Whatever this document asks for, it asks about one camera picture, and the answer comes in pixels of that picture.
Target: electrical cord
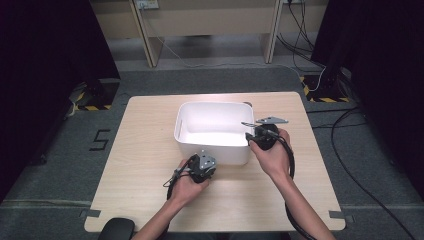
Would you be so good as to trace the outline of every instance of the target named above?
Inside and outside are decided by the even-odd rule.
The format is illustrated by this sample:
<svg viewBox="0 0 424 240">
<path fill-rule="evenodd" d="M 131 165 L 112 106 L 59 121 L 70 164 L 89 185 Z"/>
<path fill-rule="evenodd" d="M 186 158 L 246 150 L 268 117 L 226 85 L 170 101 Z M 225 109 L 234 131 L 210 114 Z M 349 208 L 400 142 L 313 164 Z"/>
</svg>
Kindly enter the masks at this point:
<svg viewBox="0 0 424 240">
<path fill-rule="evenodd" d="M 290 146 L 288 145 L 287 141 L 280 135 L 278 135 L 278 133 L 275 133 L 271 130 L 265 129 L 261 126 L 256 126 L 254 124 L 246 124 L 246 123 L 242 123 L 246 126 L 253 126 L 254 128 L 259 129 L 260 131 L 262 131 L 262 135 L 264 136 L 271 136 L 272 138 L 274 138 L 276 141 L 280 142 L 281 145 L 283 146 L 284 150 L 286 151 L 288 158 L 289 158 L 289 175 L 290 177 L 293 179 L 294 178 L 294 173 L 295 173 L 295 161 L 294 161 L 294 153 L 293 150 L 290 148 Z M 292 224 L 292 226 L 296 229 L 296 231 L 298 233 L 300 233 L 304 238 L 306 238 L 307 240 L 316 240 L 313 236 L 311 236 L 308 232 L 306 232 L 294 219 L 293 215 L 290 212 L 289 207 L 287 206 L 287 204 L 284 204 L 285 209 L 286 209 L 286 213 L 287 213 L 287 218 L 289 219 L 290 223 Z"/>
<path fill-rule="evenodd" d="M 344 112 L 351 110 L 352 108 L 341 108 L 341 109 L 327 109 L 327 110 L 315 110 L 315 111 L 307 111 L 306 113 L 326 113 L 326 112 Z"/>
<path fill-rule="evenodd" d="M 320 72 L 320 71 L 310 71 L 310 70 L 304 70 L 299 68 L 299 66 L 297 66 L 296 61 L 294 60 L 294 54 L 296 54 L 297 56 L 307 60 L 308 62 L 320 67 L 320 68 L 324 68 L 325 66 L 321 63 L 318 62 L 314 62 L 312 61 L 309 57 L 307 57 L 305 54 L 303 54 L 302 52 L 299 52 L 297 49 L 302 50 L 302 51 L 308 51 L 306 49 L 303 48 L 299 48 L 297 46 L 292 46 L 290 43 L 288 43 L 282 36 L 282 34 L 280 33 L 280 36 L 277 36 L 277 39 L 281 42 L 281 44 L 283 44 L 283 46 L 285 48 L 287 48 L 288 50 L 290 50 L 292 52 L 292 58 L 293 58 L 293 64 L 296 66 L 297 69 L 299 69 L 302 72 Z"/>
<path fill-rule="evenodd" d="M 185 169 L 188 166 L 189 162 L 194 160 L 194 157 L 195 157 L 194 155 L 191 156 L 184 163 L 184 165 L 181 168 L 176 169 L 174 171 L 174 174 L 172 175 L 172 177 L 162 185 L 163 187 L 167 187 L 168 188 L 168 191 L 166 193 L 166 200 L 169 200 L 171 198 L 171 196 L 172 196 L 172 190 L 174 189 L 174 185 L 178 181 L 178 179 L 180 179 L 182 177 L 190 176 L 189 174 L 182 174 L 182 173 L 185 171 Z M 168 223 L 168 225 L 166 225 L 165 229 L 162 231 L 162 233 L 159 235 L 159 237 L 156 240 L 163 240 L 163 239 L 165 239 L 166 234 L 168 233 L 168 229 L 169 229 L 169 223 Z"/>
<path fill-rule="evenodd" d="M 299 21 L 297 20 L 297 17 L 294 15 L 294 12 L 291 8 L 291 4 L 289 4 L 289 11 L 291 15 L 293 16 L 294 21 L 296 22 L 296 25 L 299 28 L 299 34 L 303 37 L 303 39 L 309 44 L 309 48 L 311 50 L 314 49 L 314 44 L 309 40 L 308 33 L 306 31 L 306 22 L 305 22 L 305 14 L 306 14 L 306 4 L 304 1 L 301 1 L 301 14 L 302 14 L 302 24 L 299 24 Z"/>
<path fill-rule="evenodd" d="M 144 14 L 144 7 L 141 8 L 141 14 Z M 245 62 L 245 63 L 231 63 L 231 62 L 227 62 L 227 63 L 218 63 L 218 64 L 189 64 L 186 61 L 184 61 L 184 59 L 182 59 L 174 50 L 172 50 L 171 47 L 169 47 L 162 39 L 160 39 L 160 37 L 158 37 L 158 34 L 156 33 L 156 31 L 153 29 L 153 27 L 149 24 L 148 20 L 145 20 L 146 25 L 149 26 L 149 28 L 151 29 L 151 31 L 153 32 L 153 34 L 155 35 L 155 38 L 161 43 L 163 44 L 163 46 L 165 46 L 165 48 L 167 48 L 172 55 L 174 55 L 175 57 L 177 57 L 181 63 L 184 65 L 184 67 L 187 68 L 199 68 L 199 67 L 221 67 L 221 66 L 244 66 L 244 65 L 257 65 L 257 66 L 261 66 L 261 67 L 269 67 L 269 66 L 277 66 L 277 67 L 284 67 L 284 68 L 288 68 L 291 71 L 293 71 L 294 73 L 296 73 L 296 75 L 300 78 L 300 73 L 298 71 L 296 71 L 296 69 L 284 65 L 284 64 L 265 64 L 265 63 L 257 63 L 257 62 Z"/>
<path fill-rule="evenodd" d="M 339 152 L 337 151 L 335 142 L 334 142 L 334 132 L 337 127 L 337 124 L 339 124 L 342 120 L 347 118 L 354 110 L 359 109 L 358 107 L 354 107 L 345 113 L 343 113 L 333 124 L 331 128 L 331 146 L 334 150 L 334 153 L 336 154 L 336 157 L 338 161 L 340 162 L 341 166 L 345 170 L 345 172 L 349 175 L 349 177 L 356 183 L 356 185 L 361 188 L 362 191 L 364 191 L 369 197 L 371 197 L 381 208 L 383 208 L 397 223 L 398 225 L 405 231 L 405 233 L 413 240 L 415 240 L 414 236 L 411 234 L 411 232 L 405 227 L 405 225 L 402 224 L 402 222 L 382 203 L 380 202 L 370 191 L 368 191 L 349 171 L 345 163 L 342 161 Z"/>
<path fill-rule="evenodd" d="M 319 89 L 319 86 L 321 85 L 321 77 L 322 77 L 322 74 L 324 73 L 324 71 L 325 71 L 325 69 L 326 69 L 326 68 L 327 68 L 327 67 L 325 67 L 325 68 L 322 70 L 321 74 L 319 75 L 317 86 L 315 87 L 315 89 L 309 89 L 309 91 L 310 91 L 310 92 L 315 92 L 316 90 L 318 90 L 318 89 Z"/>
<path fill-rule="evenodd" d="M 367 122 L 363 122 L 363 123 L 357 123 L 357 124 L 348 124 L 348 125 L 342 125 L 342 126 L 337 126 L 336 128 L 345 128 L 345 127 L 358 127 L 358 126 L 362 126 L 362 125 L 367 125 Z M 312 129 L 319 129 L 319 128 L 333 128 L 332 126 L 333 124 L 322 124 L 316 127 L 312 127 Z"/>
</svg>

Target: yellow and black hazard tape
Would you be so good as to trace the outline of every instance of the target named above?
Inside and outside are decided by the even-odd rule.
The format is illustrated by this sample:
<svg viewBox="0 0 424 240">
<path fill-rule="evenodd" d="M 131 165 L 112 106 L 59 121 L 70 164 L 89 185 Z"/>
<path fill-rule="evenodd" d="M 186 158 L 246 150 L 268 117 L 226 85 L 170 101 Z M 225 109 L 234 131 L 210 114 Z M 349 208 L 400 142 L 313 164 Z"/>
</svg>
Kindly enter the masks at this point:
<svg viewBox="0 0 424 240">
<path fill-rule="evenodd" d="M 314 96 L 314 93 L 309 90 L 309 87 L 305 84 L 304 80 L 304 77 L 300 77 L 300 81 L 303 85 L 303 92 L 305 93 L 306 99 L 310 102 L 349 102 L 349 98 L 347 97 L 316 97 Z"/>
<path fill-rule="evenodd" d="M 112 105 L 103 105 L 103 106 L 78 106 L 78 110 L 82 111 L 98 111 L 98 110 L 109 110 Z"/>
<path fill-rule="evenodd" d="M 98 111 L 98 110 L 109 110 L 112 105 L 110 104 L 104 104 L 104 105 L 79 105 L 78 102 L 83 99 L 85 96 L 85 92 L 81 92 L 81 94 L 78 96 L 78 99 L 76 101 L 75 110 L 82 110 L 82 111 Z"/>
</svg>

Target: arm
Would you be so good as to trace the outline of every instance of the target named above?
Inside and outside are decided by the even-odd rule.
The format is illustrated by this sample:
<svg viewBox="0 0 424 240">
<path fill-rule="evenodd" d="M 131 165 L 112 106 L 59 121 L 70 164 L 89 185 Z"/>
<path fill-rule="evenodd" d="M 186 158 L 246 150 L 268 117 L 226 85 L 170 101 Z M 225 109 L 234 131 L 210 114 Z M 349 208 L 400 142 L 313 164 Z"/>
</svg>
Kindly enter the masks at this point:
<svg viewBox="0 0 424 240">
<path fill-rule="evenodd" d="M 195 183 L 190 176 L 182 176 L 174 185 L 172 195 L 161 209 L 140 229 L 132 240 L 154 240 L 168 226 L 177 213 L 188 203 L 193 201 L 209 185 L 209 179 L 202 183 Z"/>
<path fill-rule="evenodd" d="M 290 145 L 289 134 L 282 129 L 279 131 L 279 135 Z M 250 141 L 249 144 L 262 170 L 268 174 L 280 191 L 296 222 L 316 239 L 335 239 L 289 176 L 288 155 L 281 143 L 277 141 L 267 151 L 260 149 L 253 141 Z"/>
</svg>

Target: wall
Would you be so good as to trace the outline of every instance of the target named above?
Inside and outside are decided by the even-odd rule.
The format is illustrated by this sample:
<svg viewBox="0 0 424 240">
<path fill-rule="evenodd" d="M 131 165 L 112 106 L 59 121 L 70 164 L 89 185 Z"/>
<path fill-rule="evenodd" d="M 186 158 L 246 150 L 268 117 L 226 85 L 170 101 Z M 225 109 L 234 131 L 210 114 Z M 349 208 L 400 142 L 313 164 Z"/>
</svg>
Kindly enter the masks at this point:
<svg viewBox="0 0 424 240">
<path fill-rule="evenodd" d="M 327 3 L 328 0 L 306 0 L 305 23 L 308 32 L 318 32 Z M 91 0 L 91 5 L 106 38 L 140 38 L 129 0 Z M 291 9 L 301 23 L 300 5 L 292 4 Z M 284 4 L 279 32 L 298 31 L 288 5 Z"/>
</svg>

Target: gray carpet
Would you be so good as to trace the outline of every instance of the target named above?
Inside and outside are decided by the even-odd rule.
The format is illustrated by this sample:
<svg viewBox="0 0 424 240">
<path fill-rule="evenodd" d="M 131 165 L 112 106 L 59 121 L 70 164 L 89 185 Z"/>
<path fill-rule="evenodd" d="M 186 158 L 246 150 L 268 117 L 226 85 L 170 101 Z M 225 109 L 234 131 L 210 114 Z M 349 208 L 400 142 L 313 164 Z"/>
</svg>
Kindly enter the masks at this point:
<svg viewBox="0 0 424 240">
<path fill-rule="evenodd" d="M 350 103 L 312 103 L 303 95 L 295 72 L 287 68 L 191 69 L 122 72 L 112 108 L 78 111 L 63 122 L 47 164 L 27 167 L 0 206 L 0 239 L 97 239 L 84 230 L 89 209 L 119 123 L 131 96 L 196 93 L 296 91 L 307 112 L 345 109 Z M 308 113 L 313 127 L 332 124 L 343 111 Z M 424 239 L 424 204 L 407 177 L 391 164 L 391 156 L 366 116 L 356 112 L 338 128 L 334 142 L 351 174 L 385 204 L 414 234 Z M 103 151 L 90 151 L 108 139 Z M 399 225 L 362 191 L 342 168 L 331 146 L 331 129 L 314 128 L 347 228 L 339 239 L 409 239 Z"/>
</svg>

